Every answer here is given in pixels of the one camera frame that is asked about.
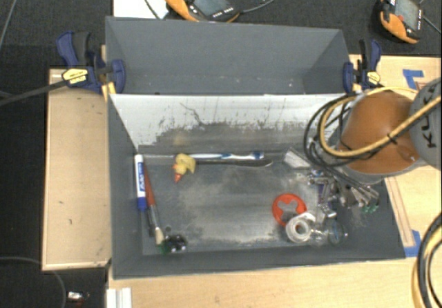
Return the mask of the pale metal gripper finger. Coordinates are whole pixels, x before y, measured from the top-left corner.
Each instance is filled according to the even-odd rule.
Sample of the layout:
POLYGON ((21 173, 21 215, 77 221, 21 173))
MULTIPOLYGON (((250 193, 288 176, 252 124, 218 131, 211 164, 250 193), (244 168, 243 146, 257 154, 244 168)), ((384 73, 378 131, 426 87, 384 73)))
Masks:
POLYGON ((332 179, 322 170, 311 169, 307 176, 307 183, 318 188, 318 203, 327 204, 331 195, 332 179))
POLYGON ((336 219, 337 212, 331 201, 320 202, 317 205, 315 229, 324 229, 331 221, 336 219))

